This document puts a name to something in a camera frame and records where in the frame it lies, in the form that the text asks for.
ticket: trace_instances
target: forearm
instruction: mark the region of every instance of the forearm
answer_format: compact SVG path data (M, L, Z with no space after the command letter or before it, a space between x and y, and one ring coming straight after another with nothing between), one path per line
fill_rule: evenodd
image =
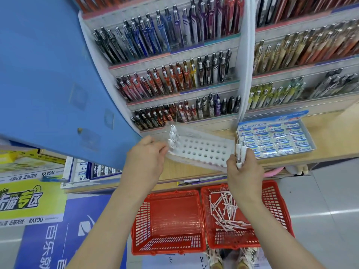
M120 185L67 268L118 269L132 224L144 198Z
M325 269L262 203L243 206L241 211L251 223L273 269Z

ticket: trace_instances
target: person's right hand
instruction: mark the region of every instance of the person's right hand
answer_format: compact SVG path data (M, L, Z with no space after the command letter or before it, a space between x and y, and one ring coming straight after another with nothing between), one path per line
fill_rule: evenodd
M252 149L247 148L246 159L240 169L236 157L231 154L227 160L228 187L238 207L262 203L262 181L264 169L257 162Z

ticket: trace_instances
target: hand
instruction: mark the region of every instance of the hand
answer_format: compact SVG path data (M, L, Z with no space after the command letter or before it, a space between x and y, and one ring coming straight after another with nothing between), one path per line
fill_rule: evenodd
M166 142L156 142L151 136L140 140L127 153L119 187L126 187L129 191L133 189L136 195L146 197L163 172L167 152Z
M250 204L262 204L264 169L258 164L253 150L247 148L246 159L240 169L237 169L236 162L236 157L231 154L227 160L227 179L238 207L243 210Z

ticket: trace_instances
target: wooden counter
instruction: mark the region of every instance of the wooden counter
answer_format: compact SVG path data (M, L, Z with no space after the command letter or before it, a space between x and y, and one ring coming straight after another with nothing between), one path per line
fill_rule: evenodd
M260 164L265 168L275 168L288 165L320 163L324 161L359 157L359 104L354 104L343 112L332 112L304 117L307 127L317 149L301 154L261 159ZM216 131L216 135L226 137L235 135L234 131ZM173 190L178 188L176 181L222 174L213 170L174 162L166 158L164 171L154 191ZM95 185L86 187L84 192L116 187L117 184Z

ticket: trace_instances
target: white logo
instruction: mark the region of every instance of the white logo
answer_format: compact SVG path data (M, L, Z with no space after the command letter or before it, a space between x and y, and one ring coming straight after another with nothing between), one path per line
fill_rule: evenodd
M95 224L95 222L92 220L92 218L90 216L87 216L91 223L92 223L92 226ZM89 233L90 230L91 230L91 223L90 221L84 221L84 222L80 222L79 224L79 233L77 236L85 236L86 234L85 233Z

